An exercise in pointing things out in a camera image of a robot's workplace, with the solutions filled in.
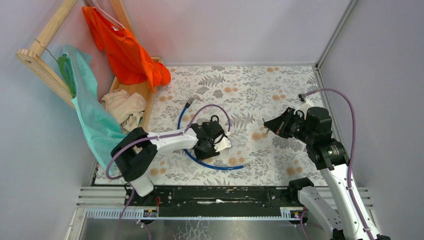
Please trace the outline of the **black padlock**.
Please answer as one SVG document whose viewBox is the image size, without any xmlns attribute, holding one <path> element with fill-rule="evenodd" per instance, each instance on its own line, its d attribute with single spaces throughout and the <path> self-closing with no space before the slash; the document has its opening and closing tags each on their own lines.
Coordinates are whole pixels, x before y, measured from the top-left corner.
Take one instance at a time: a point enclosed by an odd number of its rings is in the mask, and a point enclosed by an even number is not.
<svg viewBox="0 0 424 240">
<path fill-rule="evenodd" d="M 211 123 L 213 123 L 213 122 L 219 123 L 219 121 L 220 121 L 220 118 L 217 115 L 215 115 L 215 114 L 210 117 L 210 122 Z"/>
</svg>

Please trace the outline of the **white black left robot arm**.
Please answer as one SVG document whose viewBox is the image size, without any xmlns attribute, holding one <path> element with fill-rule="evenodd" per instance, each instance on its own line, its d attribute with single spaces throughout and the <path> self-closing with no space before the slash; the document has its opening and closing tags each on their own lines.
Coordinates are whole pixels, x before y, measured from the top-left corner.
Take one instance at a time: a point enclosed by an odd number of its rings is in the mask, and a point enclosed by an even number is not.
<svg viewBox="0 0 424 240">
<path fill-rule="evenodd" d="M 136 199 L 148 206 L 155 200 L 148 168 L 157 155 L 192 149 L 195 157 L 203 161 L 232 147 L 229 134 L 216 120 L 160 133 L 137 127 L 115 146 L 110 155 L 123 179 L 135 190 Z"/>
</svg>

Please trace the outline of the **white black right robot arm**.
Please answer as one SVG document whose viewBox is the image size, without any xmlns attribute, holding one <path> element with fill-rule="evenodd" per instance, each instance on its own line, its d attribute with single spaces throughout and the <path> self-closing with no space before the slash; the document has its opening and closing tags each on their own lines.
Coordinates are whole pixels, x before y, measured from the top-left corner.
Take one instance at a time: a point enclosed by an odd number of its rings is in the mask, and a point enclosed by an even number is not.
<svg viewBox="0 0 424 240">
<path fill-rule="evenodd" d="M 281 138 L 295 138 L 305 144 L 309 159 L 329 187 L 336 209 L 322 199 L 307 177 L 289 182 L 286 198 L 291 205 L 303 205 L 331 240 L 389 239 L 380 233 L 361 202 L 357 185 L 348 174 L 350 159 L 346 149 L 332 137 L 332 118 L 327 109 L 289 107 L 263 125 Z"/>
</svg>

